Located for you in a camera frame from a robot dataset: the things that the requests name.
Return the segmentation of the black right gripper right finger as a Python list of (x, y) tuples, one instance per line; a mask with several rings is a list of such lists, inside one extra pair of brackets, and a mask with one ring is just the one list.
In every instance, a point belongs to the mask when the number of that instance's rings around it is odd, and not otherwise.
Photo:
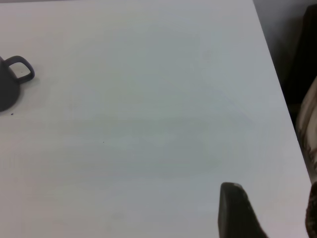
[(311, 187), (306, 209), (306, 230), (309, 238), (317, 238), (317, 183)]

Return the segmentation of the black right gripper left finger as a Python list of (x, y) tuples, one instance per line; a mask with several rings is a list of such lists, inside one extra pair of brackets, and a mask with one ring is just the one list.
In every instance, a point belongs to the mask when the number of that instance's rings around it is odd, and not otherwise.
[(220, 187), (218, 232), (221, 238), (265, 238), (247, 193), (237, 183)]

